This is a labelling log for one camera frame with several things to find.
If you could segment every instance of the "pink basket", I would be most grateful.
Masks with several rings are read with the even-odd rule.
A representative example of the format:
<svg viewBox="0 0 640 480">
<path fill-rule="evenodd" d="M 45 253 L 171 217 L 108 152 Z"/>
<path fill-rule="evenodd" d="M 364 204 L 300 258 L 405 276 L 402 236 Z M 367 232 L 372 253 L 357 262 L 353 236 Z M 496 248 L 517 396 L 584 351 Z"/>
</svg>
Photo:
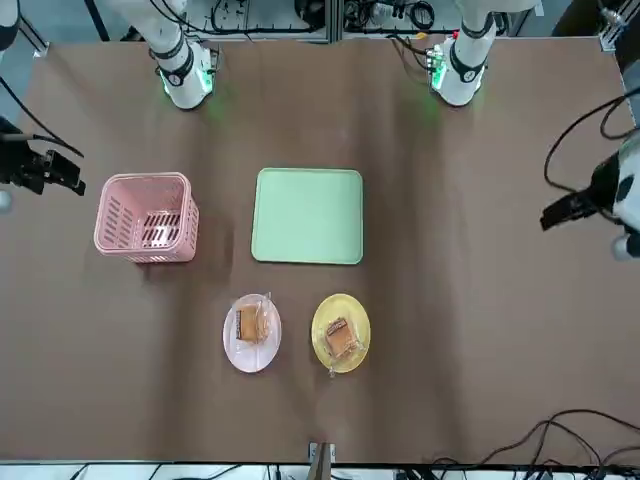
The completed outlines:
<svg viewBox="0 0 640 480">
<path fill-rule="evenodd" d="M 115 175 L 102 188 L 93 241 L 103 255 L 188 262 L 197 236 L 198 207 L 181 173 Z"/>
</svg>

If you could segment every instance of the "light green tray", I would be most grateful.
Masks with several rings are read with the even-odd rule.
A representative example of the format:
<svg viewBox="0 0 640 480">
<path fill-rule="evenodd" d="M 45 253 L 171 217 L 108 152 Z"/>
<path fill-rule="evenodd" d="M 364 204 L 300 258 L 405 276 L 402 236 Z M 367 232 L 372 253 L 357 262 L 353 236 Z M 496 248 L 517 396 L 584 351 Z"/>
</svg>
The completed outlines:
<svg viewBox="0 0 640 480">
<path fill-rule="evenodd" d="M 260 262 L 355 265 L 362 260 L 362 204 L 355 170 L 265 168 L 251 254 Z"/>
</svg>

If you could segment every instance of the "pastry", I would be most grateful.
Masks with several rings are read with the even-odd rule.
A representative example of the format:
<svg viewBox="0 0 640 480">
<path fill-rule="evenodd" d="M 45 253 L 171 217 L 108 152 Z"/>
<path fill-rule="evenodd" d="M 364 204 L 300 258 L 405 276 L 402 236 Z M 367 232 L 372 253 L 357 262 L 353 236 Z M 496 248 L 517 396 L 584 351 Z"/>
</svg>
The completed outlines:
<svg viewBox="0 0 640 480">
<path fill-rule="evenodd" d="M 356 346 L 356 339 L 344 317 L 339 317 L 329 325 L 326 339 L 331 355 L 335 358 L 350 353 Z"/>
<path fill-rule="evenodd" d="M 260 343 L 267 337 L 267 316 L 262 305 L 247 305 L 236 310 L 236 338 Z"/>
</svg>

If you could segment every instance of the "brown table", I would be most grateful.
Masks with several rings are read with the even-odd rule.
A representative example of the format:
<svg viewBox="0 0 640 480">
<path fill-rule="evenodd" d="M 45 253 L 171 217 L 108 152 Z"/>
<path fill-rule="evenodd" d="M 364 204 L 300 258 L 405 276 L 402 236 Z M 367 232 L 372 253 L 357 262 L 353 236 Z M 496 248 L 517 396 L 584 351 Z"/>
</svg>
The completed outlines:
<svg viewBox="0 0 640 480">
<path fill-rule="evenodd" d="M 15 191 L 0 218 L 2 457 L 304 462 L 309 441 L 327 440 L 341 462 L 473 462 L 563 408 L 640 422 L 640 268 L 612 260 L 618 231 L 600 219 L 538 225 L 560 195 L 542 180 L 547 149 L 622 91 L 615 59 L 595 39 L 498 41 L 483 83 L 451 109 L 387 41 L 245 42 L 224 45 L 215 97 L 187 113 L 142 44 L 53 47 L 27 103 L 85 153 L 88 187 L 82 199 Z M 612 127 L 630 123 L 620 110 Z M 552 174 L 580 185 L 615 148 L 589 121 Z M 252 259 L 267 166 L 362 174 L 360 265 Z M 195 260 L 101 257 L 92 233 L 107 178 L 171 170 L 200 207 Z M 271 292 L 283 324 L 257 375 L 234 370 L 221 341 L 248 292 Z M 309 327 L 334 292 L 365 305 L 372 345 L 357 371 L 331 379 Z M 605 452 L 635 439 L 597 418 L 565 420 Z M 559 431 L 543 457 L 586 461 Z"/>
</svg>

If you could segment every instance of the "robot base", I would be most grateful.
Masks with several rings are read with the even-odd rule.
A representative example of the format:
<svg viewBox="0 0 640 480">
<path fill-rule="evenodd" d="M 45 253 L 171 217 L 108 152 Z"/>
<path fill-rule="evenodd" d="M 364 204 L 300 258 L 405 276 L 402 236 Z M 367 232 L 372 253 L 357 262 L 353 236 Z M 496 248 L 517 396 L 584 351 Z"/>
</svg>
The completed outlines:
<svg viewBox="0 0 640 480">
<path fill-rule="evenodd" d="M 213 92 L 215 85 L 215 71 L 218 56 L 197 43 L 189 45 L 193 50 L 193 66 L 186 74 L 182 85 L 172 85 L 162 74 L 160 77 L 164 83 L 164 90 L 169 95 L 176 107 L 181 110 L 192 110 Z"/>
<path fill-rule="evenodd" d="M 442 65 L 439 67 L 440 72 L 437 74 L 437 81 L 432 78 L 431 86 L 449 105 L 462 107 L 473 99 L 473 95 L 480 88 L 485 69 L 483 68 L 471 82 L 463 82 L 451 64 L 450 52 L 453 44 L 454 40 L 448 38 L 440 45 Z"/>
</svg>

